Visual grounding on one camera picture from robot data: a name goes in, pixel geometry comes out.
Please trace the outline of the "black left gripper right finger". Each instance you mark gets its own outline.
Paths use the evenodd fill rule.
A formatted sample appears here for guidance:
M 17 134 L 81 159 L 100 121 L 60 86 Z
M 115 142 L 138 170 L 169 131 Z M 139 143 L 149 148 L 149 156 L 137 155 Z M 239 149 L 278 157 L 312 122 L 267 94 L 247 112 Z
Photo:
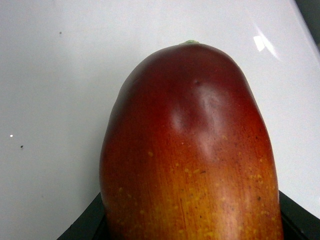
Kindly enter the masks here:
M 320 240 L 320 219 L 279 192 L 280 212 L 285 240 Z

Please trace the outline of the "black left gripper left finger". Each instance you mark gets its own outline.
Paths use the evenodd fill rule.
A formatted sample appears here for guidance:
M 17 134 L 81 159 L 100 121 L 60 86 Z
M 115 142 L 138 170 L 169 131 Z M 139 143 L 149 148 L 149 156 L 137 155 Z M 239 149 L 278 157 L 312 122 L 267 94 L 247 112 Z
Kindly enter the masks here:
M 58 240 L 108 240 L 109 233 L 102 197 L 99 193 Z

